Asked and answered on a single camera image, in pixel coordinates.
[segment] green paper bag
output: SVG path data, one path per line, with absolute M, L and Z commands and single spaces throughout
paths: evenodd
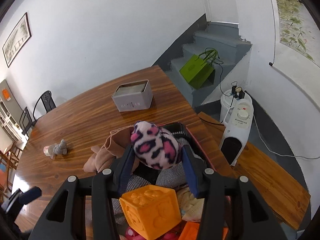
M 200 58 L 202 54 L 206 54 L 204 59 Z M 215 70 L 212 67 L 212 63 L 215 61 L 217 55 L 218 52 L 215 49 L 205 51 L 199 56 L 193 55 L 191 59 L 188 60 L 188 62 L 180 69 L 181 75 L 190 86 L 195 89 L 199 89 Z

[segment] picture frame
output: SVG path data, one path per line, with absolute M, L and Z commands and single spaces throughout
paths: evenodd
M 5 41 L 2 51 L 5 61 L 9 67 L 19 53 L 24 44 L 30 39 L 31 32 L 28 21 L 28 14 L 25 13 L 16 26 L 13 28 L 9 37 Z

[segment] staircase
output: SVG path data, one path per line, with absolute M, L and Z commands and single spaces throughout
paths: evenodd
M 249 51 L 251 43 L 240 39 L 237 24 L 209 22 L 205 31 L 196 31 L 194 33 L 194 42 L 192 44 L 184 44 L 182 48 L 183 57 L 172 59 L 171 69 L 165 71 L 165 73 L 189 104 L 195 107 L 199 106 L 220 84 L 221 66 L 223 67 L 222 81 Z M 206 48 L 215 48 L 223 64 L 221 66 L 213 64 L 215 71 L 212 72 L 200 89 L 195 89 L 185 81 L 180 74 L 180 69 L 194 54 L 199 55 Z

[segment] round white button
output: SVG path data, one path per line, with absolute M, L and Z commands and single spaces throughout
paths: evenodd
M 238 112 L 238 117 L 239 117 L 240 119 L 242 119 L 242 120 L 246 120 L 246 119 L 248 119 L 249 114 L 248 114 L 248 112 L 247 112 L 246 110 L 241 109 L 241 110 L 239 110 L 239 112 Z

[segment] plush ball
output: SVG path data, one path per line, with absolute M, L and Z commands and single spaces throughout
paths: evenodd
M 177 140 L 167 129 L 157 127 L 154 123 L 137 122 L 131 142 L 137 158 L 153 169 L 168 169 L 181 161 Z

